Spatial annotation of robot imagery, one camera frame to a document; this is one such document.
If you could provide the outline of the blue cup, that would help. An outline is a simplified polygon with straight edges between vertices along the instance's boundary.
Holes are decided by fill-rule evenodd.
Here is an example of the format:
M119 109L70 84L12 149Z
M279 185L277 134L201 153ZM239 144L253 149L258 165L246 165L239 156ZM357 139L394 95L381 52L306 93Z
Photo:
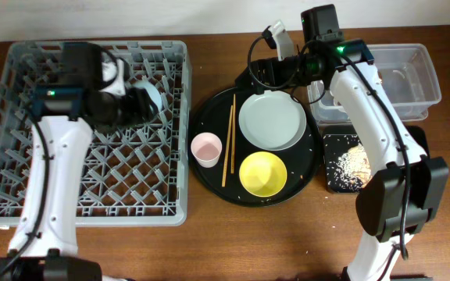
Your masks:
M148 82L147 80L142 80L134 83L132 87L140 90L146 90L150 100L154 102L157 108L157 112L161 112L163 110L162 97L161 94L159 93L159 90L155 87L155 85Z

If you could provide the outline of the grey plate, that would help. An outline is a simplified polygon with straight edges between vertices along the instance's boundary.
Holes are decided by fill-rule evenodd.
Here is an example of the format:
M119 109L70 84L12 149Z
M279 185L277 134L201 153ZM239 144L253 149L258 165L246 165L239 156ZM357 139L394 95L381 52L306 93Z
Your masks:
M245 139L257 148L282 151L300 141L307 127L305 110L283 91L265 91L245 100L239 112Z

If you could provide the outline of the pink cup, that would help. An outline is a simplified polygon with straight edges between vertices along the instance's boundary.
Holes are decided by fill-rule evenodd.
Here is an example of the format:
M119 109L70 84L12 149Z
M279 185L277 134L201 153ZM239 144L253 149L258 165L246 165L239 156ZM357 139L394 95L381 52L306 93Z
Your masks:
M219 161L223 145L217 135L200 133L191 142L191 153L203 168L212 168Z

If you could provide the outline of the yellow bowl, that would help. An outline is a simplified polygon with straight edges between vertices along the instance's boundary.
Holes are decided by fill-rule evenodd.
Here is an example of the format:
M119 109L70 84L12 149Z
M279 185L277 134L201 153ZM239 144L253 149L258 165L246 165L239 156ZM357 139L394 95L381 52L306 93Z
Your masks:
M256 197L272 197L284 189L288 171L278 156L259 151L250 154L241 163L239 180L248 193Z

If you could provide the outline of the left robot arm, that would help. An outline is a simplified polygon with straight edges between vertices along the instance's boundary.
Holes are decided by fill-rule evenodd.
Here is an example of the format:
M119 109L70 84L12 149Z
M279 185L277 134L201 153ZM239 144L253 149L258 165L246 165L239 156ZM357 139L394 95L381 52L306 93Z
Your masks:
M163 111L157 87L128 85L125 59L89 42L66 42L55 83L35 87L26 105L32 159L23 211L0 280L105 280L101 267L78 258L77 202L94 130L151 122Z

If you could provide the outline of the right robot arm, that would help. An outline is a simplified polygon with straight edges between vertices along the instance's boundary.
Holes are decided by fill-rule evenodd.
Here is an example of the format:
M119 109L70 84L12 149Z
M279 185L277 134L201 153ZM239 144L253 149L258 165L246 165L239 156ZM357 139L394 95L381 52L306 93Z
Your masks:
M296 51L282 22L261 39L277 51L271 59L248 60L237 85L258 91L284 90L322 81L342 105L370 162L371 179L355 207L363 233L344 280L388 280L407 243L432 221L449 170L432 158L400 120L380 82L374 58L360 39L347 41L333 5L301 14L305 43Z

